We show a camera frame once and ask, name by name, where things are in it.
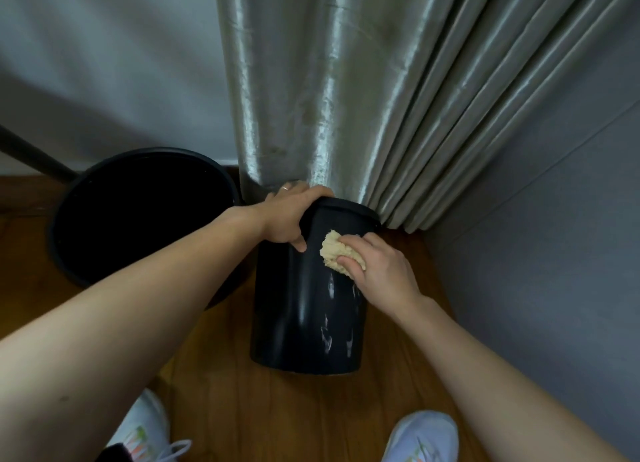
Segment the person's left hand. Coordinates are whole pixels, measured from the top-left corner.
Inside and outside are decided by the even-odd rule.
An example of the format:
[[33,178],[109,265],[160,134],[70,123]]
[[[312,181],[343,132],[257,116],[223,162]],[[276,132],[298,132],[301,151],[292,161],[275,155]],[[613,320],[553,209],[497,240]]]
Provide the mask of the person's left hand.
[[252,206],[264,221],[264,239],[273,243],[291,243],[303,253],[307,243],[300,231],[300,218],[319,197],[333,197],[323,185],[309,188],[306,182],[287,182],[277,193],[270,192],[264,202]]

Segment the person's right arm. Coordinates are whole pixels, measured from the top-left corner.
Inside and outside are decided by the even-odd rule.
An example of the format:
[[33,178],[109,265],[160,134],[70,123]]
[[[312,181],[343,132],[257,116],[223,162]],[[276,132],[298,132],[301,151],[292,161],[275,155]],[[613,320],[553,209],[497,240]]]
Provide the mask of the person's right arm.
[[496,462],[626,461],[610,444],[420,294],[406,258],[380,237],[343,236],[340,257],[364,296],[420,347]]

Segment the black trash can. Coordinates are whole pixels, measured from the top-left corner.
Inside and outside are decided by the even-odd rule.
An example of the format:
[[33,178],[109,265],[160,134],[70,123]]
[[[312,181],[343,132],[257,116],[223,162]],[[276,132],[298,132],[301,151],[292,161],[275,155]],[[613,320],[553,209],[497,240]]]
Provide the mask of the black trash can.
[[[71,183],[49,226],[49,252],[70,280],[89,287],[238,204],[231,177],[204,155],[159,147],[125,152]],[[236,269],[208,306],[249,272]]]
[[251,358],[304,374],[360,368],[367,301],[352,279],[324,266],[320,248],[332,229],[364,236],[380,228],[372,209],[322,197],[300,221],[307,250],[262,242],[258,251]]

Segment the shiny curtain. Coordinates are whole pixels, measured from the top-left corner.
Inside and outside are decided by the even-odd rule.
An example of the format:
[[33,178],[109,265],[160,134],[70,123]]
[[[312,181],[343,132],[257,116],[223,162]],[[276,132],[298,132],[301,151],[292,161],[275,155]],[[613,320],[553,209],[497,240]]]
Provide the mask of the shiny curtain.
[[632,0],[218,0],[247,200],[426,229]]

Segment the white shoe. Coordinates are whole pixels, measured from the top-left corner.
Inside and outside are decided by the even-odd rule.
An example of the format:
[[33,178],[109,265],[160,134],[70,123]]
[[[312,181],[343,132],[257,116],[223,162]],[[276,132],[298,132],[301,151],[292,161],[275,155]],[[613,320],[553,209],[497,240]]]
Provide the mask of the white shoe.
[[416,411],[400,420],[389,437],[382,462],[456,462],[458,428],[437,411]]
[[169,444],[169,418],[162,402],[144,390],[111,437],[107,447],[122,443],[133,462],[174,462],[191,447],[190,440]]

